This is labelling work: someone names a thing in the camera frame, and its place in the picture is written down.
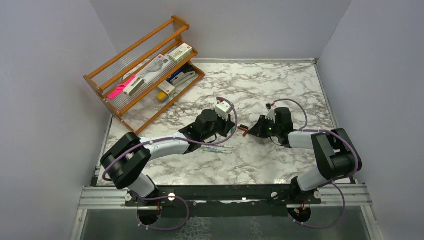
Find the white pen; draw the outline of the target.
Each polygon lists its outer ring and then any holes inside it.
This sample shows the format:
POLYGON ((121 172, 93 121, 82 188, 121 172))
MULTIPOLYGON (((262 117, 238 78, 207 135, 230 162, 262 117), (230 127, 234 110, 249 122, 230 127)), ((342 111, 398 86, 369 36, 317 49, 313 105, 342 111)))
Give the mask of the white pen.
POLYGON ((232 154, 232 151, 226 150, 226 149, 217 149, 217 148, 209 148, 209 147, 203 147, 203 151, 205 152, 211 152, 211 153, 218 153, 218 154, 232 154))
POLYGON ((224 149, 233 149, 233 146, 230 145, 225 145, 225 144, 208 144, 208 145, 204 145, 204 147, 207 148, 224 148, 224 149))

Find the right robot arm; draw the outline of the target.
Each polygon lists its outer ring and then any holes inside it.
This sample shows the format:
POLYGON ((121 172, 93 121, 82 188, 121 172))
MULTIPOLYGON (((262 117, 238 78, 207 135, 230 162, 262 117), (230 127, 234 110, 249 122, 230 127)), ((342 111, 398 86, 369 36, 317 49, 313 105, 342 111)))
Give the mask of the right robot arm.
POLYGON ((278 145, 285 148, 313 150, 316 166, 290 182, 288 196, 296 204, 302 203, 319 187, 349 177, 362 168, 361 158, 344 128, 329 131, 295 129, 287 107, 270 109, 267 115, 260 115, 257 123, 246 132, 262 139, 276 138, 278 145))

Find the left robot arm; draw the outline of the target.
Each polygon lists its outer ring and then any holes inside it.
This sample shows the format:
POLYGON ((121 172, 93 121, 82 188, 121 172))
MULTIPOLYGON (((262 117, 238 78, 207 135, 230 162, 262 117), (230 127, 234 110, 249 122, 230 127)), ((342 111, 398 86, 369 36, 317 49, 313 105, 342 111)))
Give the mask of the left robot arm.
POLYGON ((237 123, 236 116, 221 117, 215 110, 206 109, 195 122, 169 136, 148 138, 128 132, 101 157, 102 178, 118 190, 127 188, 136 193, 144 205, 152 205, 157 200, 157 186, 143 173, 147 163, 212 146, 213 142, 207 141, 212 136, 220 135, 227 141, 237 123))

